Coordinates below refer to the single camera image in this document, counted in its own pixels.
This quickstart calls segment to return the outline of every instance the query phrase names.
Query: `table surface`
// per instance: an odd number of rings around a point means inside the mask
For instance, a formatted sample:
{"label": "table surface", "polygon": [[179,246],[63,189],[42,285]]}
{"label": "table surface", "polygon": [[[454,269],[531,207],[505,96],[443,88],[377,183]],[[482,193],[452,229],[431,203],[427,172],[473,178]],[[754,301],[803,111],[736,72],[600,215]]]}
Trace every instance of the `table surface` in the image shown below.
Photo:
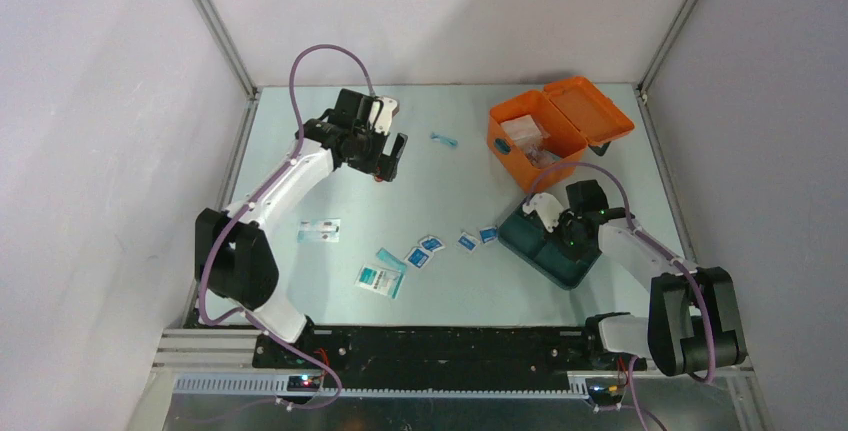
{"label": "table surface", "polygon": [[[294,305],[318,324],[568,326],[614,311],[647,316],[648,292],[606,256],[577,288],[564,291],[499,243],[470,255],[453,245],[463,230],[497,224],[523,197],[486,146],[486,131],[492,106],[533,88],[540,86],[378,86],[378,95],[400,102],[393,134],[409,136],[395,181],[377,183],[342,167],[277,228],[266,230],[280,269],[279,285],[288,288]],[[583,160],[615,174],[645,229],[682,255],[632,87],[598,88],[636,129],[613,142],[605,156],[587,151]],[[339,89],[297,88],[304,120],[332,107]],[[288,89],[264,88],[235,196],[253,191],[279,164],[295,130]],[[458,140],[459,146],[433,142],[431,131]],[[577,169],[549,192],[567,203],[565,185],[584,179],[597,179],[610,205],[621,205],[615,186],[591,169]],[[297,243],[299,221],[324,218],[341,219],[338,243]],[[396,299],[354,286],[363,265],[379,265],[375,254],[381,247],[403,259],[427,234],[442,238],[448,247],[424,269],[410,266]],[[210,315],[217,316],[232,305],[210,293],[208,306]],[[244,321],[235,316],[228,323]]]}

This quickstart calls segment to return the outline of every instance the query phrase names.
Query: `light blue tabletop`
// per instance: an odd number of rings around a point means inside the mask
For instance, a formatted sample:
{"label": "light blue tabletop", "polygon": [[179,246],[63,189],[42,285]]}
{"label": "light blue tabletop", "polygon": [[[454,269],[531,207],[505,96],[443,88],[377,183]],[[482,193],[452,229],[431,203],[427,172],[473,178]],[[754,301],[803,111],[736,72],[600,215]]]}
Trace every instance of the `light blue tabletop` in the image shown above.
{"label": "light blue tabletop", "polygon": [[[648,314],[648,292],[605,256],[583,282],[564,291],[498,243],[474,254],[453,243],[465,230],[496,224],[517,205],[521,189],[486,146],[489,109],[537,86],[378,86],[396,98],[400,113],[394,133],[409,136],[398,175],[391,183],[342,167],[319,183],[269,232],[280,268],[280,285],[292,302],[318,324],[529,326],[582,325],[586,317],[613,311]],[[627,190],[641,224],[682,254],[665,190],[629,84],[601,84],[636,124],[603,157],[583,160],[606,167]],[[360,92],[364,88],[351,87]],[[340,88],[297,89],[304,121],[332,107]],[[296,129],[287,88],[264,88],[236,184],[235,195],[251,192],[284,157]],[[430,140],[432,131],[459,141],[456,149]],[[565,204],[565,184],[597,179],[611,206],[621,197],[604,176],[578,169],[551,189]],[[298,244],[301,220],[341,219],[338,243]],[[411,267],[392,300],[357,286],[364,264],[379,264],[385,247],[403,259],[423,236],[448,243],[424,269]],[[210,293],[210,315],[231,307]],[[233,317],[230,323],[242,323]]]}

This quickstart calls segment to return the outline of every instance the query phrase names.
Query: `orange box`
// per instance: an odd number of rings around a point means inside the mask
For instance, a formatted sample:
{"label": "orange box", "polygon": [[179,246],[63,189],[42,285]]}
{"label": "orange box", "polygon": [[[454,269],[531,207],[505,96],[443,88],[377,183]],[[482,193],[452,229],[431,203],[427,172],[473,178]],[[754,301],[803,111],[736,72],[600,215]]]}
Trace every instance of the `orange box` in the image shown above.
{"label": "orange box", "polygon": [[[547,168],[537,168],[509,139],[501,123],[525,115],[533,116],[550,134],[543,146],[561,159]],[[588,79],[578,76],[548,84],[543,91],[531,90],[489,111],[489,149],[509,171],[525,193],[545,169],[561,161],[579,161],[588,146],[601,146],[633,131],[633,121]],[[536,187],[540,193],[570,176],[574,167],[564,167],[546,176]]]}

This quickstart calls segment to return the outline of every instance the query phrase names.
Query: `orange lid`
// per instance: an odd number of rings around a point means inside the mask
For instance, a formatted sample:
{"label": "orange lid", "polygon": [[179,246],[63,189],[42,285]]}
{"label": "orange lid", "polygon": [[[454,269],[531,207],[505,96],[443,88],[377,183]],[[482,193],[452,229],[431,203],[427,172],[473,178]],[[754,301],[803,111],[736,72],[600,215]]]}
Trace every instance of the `orange lid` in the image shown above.
{"label": "orange lid", "polygon": [[544,90],[592,146],[625,136],[635,127],[611,99],[582,76],[545,85]]}

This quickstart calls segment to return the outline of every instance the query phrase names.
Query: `white wall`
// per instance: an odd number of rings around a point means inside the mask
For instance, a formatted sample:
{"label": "white wall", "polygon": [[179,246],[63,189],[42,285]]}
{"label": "white wall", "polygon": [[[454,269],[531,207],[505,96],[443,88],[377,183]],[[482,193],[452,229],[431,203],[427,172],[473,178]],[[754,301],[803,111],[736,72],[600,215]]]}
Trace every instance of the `white wall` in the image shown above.
{"label": "white wall", "polygon": [[702,0],[649,106],[780,430],[844,430],[848,0]]}
{"label": "white wall", "polygon": [[0,428],[123,429],[244,103],[191,0],[0,0]]}
{"label": "white wall", "polygon": [[[346,46],[382,84],[641,79],[683,0],[214,0],[258,84],[287,84],[315,43]],[[316,53],[303,84],[361,83]]]}

